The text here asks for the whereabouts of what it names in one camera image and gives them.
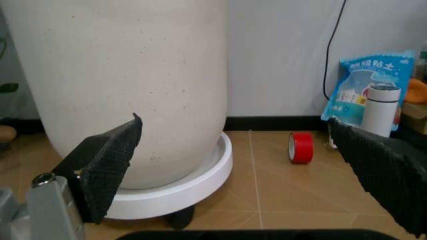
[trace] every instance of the orange object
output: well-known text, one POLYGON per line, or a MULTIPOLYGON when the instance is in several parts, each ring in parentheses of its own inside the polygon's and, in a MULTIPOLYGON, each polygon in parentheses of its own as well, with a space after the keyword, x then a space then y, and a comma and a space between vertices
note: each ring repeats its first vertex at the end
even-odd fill
POLYGON ((412 104, 427 102, 427 84, 416 78, 411 78, 406 91, 405 102, 412 104))

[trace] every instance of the large white pot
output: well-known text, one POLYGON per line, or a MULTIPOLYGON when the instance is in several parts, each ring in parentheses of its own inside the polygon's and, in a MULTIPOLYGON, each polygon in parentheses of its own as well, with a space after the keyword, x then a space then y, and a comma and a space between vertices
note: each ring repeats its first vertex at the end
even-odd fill
POLYGON ((227 108, 223 0, 2 0, 47 135, 66 156, 132 119, 122 183, 179 179, 209 154, 227 108))

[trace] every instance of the blue packaging bag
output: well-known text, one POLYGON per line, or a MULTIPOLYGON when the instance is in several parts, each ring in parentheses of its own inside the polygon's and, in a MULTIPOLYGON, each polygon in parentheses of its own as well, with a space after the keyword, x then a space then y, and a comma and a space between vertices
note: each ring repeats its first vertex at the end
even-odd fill
POLYGON ((401 88, 397 117, 392 127, 392 130, 396 130, 414 56, 415 51, 407 50, 340 60, 345 74, 336 85, 321 119, 327 121, 334 116, 345 124, 358 127, 362 124, 368 89, 373 86, 391 85, 401 88))

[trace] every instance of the white wall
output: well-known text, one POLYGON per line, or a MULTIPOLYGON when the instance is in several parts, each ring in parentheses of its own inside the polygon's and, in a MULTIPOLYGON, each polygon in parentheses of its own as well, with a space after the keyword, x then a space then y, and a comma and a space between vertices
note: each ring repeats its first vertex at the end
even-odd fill
MULTIPOLYGON (((325 53, 342 0, 230 0, 228 115, 320 115, 325 53)), ((330 48, 327 92, 339 58, 417 49, 426 0, 348 0, 330 48)))
POLYGON ((0 13, 0 36, 6 36, 7 41, 6 51, 3 58, 0 59, 0 85, 5 83, 19 84, 16 92, 0 94, 0 119, 38 119, 39 114, 36 105, 21 68, 17 50, 8 32, 5 19, 0 13))

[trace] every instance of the tape roll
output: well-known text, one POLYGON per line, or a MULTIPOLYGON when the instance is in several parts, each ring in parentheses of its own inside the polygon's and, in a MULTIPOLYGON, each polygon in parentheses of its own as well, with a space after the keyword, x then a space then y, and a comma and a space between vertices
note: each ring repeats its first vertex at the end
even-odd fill
POLYGON ((293 164, 308 164, 313 158, 313 138, 308 132, 291 132, 289 159, 293 164))

